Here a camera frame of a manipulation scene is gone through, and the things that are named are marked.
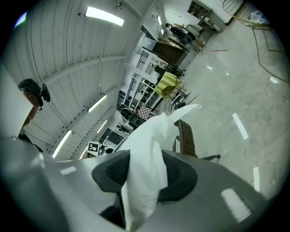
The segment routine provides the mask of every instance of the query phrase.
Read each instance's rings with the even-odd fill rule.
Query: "ceiling light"
[[[100,127],[100,129],[97,131],[97,134],[99,134],[99,132],[103,129],[104,125],[108,122],[108,120],[106,120],[103,125]]]
[[[81,157],[79,158],[79,160],[80,160],[80,159],[83,157],[83,155],[86,153],[88,147],[89,147],[89,144],[86,146],[85,150],[82,152],[82,155],[81,155]]]
[[[27,12],[25,12],[23,15],[20,16],[20,18],[17,20],[17,22],[16,22],[14,28],[15,28],[16,26],[18,26],[20,23],[23,23],[23,22],[25,21],[26,13],[27,13]]]
[[[100,100],[98,100],[95,104],[93,104],[87,111],[91,112],[93,109],[96,108],[97,105],[99,105],[105,98],[107,97],[107,95],[103,96]]]
[[[161,23],[161,19],[159,15],[157,16],[157,20],[158,20],[159,25],[161,25],[162,23]]]
[[[61,147],[63,146],[65,140],[67,140],[67,138],[69,137],[69,135],[72,133],[71,130],[68,130],[67,133],[65,134],[65,136],[63,137],[63,139],[60,141],[60,143],[58,144],[57,148],[55,149],[54,153],[53,153],[53,158],[56,157],[56,155],[58,154],[59,150],[61,149]]]
[[[108,12],[105,12],[103,10],[99,10],[97,8],[93,8],[93,7],[90,7],[90,6],[87,8],[85,16],[93,17],[93,18],[97,18],[97,19],[102,19],[102,20],[105,20],[105,21],[109,21],[109,22],[115,23],[115,24],[117,24],[119,26],[122,26],[123,23],[124,23],[123,19],[120,19],[119,17],[117,17],[117,16],[115,16],[113,14],[110,14]]]

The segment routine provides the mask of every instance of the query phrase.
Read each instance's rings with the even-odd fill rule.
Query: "white ceiling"
[[[46,152],[55,149],[69,126],[87,112],[101,93],[108,94],[95,110],[79,121],[73,129],[75,133],[58,153],[58,160],[80,156],[88,139],[94,139],[103,122],[114,117],[121,84],[118,78],[121,58],[138,19],[130,9],[117,8],[118,2],[43,1],[27,13],[26,20],[14,29],[7,45],[3,62],[17,84],[26,78],[47,83],[51,102],[44,102],[43,110],[25,128],[32,142]],[[146,12],[150,4],[147,2],[144,6],[138,2],[136,6],[142,13]],[[85,17],[88,6],[122,18],[123,26]]]

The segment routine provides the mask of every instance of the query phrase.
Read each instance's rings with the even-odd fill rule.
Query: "gray floor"
[[[269,52],[262,31],[256,31],[261,63],[271,73],[288,79],[285,57]],[[272,32],[266,32],[269,49],[279,49]],[[182,118],[193,130],[199,157],[220,154],[232,172],[253,184],[259,168],[260,192],[270,198],[279,191],[289,166],[289,84],[258,64],[252,29],[234,21],[214,35],[186,68],[181,78],[192,92],[188,101],[202,105]],[[159,113],[167,112],[164,100]],[[233,119],[236,113],[248,138]]]

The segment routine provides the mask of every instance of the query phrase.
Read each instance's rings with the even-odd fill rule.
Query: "man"
[[[18,88],[22,91],[24,96],[31,102],[33,108],[28,114],[25,122],[21,128],[21,131],[18,135],[18,138],[25,140],[32,144],[30,139],[27,137],[24,131],[24,127],[28,125],[35,117],[36,113],[39,113],[42,110],[42,106],[44,105],[41,97],[47,102],[50,101],[50,95],[46,88],[46,85],[43,85],[42,88],[33,80],[33,79],[25,79],[19,83]],[[40,152],[43,152],[37,145],[33,144]]]
[[[181,35],[180,33],[185,33],[187,35],[190,36],[190,38],[192,39],[193,43],[192,46],[200,51],[203,50],[202,47],[200,47],[197,42],[199,42],[202,45],[205,45],[206,42],[202,41],[201,39],[199,39],[198,37],[195,37],[194,34],[192,34],[190,31],[188,31],[187,29],[185,29],[185,27],[183,25],[179,25],[179,24],[165,24],[165,26],[169,29],[169,32],[174,36],[179,38]]]

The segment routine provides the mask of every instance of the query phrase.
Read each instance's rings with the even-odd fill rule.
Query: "white cloth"
[[[201,106],[184,106],[170,116],[162,113],[138,127],[120,150],[130,150],[130,165],[121,194],[126,230],[136,230],[156,209],[159,191],[167,187],[167,172],[161,150],[172,150],[179,135],[174,123]]]
[[[18,137],[33,105],[18,89],[6,68],[0,63],[0,136]]]

